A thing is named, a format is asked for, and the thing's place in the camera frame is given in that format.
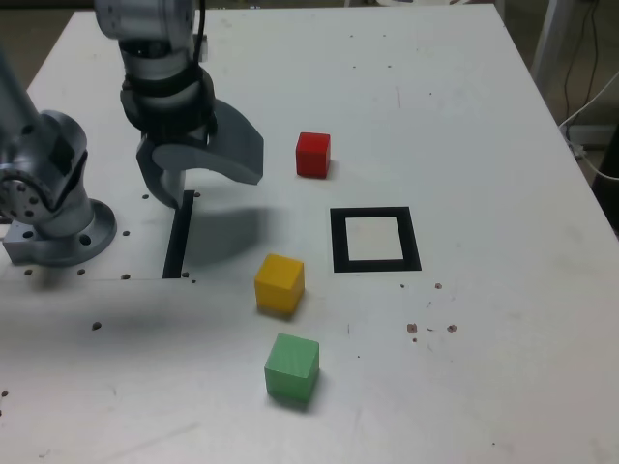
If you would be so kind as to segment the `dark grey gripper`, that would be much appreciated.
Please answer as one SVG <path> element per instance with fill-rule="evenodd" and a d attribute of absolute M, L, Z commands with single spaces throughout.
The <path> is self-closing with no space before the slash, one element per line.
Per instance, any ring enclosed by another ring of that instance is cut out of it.
<path fill-rule="evenodd" d="M 262 179 L 264 139 L 224 101 L 215 100 L 215 115 L 205 118 L 145 117 L 143 125 L 136 160 L 147 189 L 168 208 L 183 206 L 186 170 L 206 169 L 253 186 Z"/>

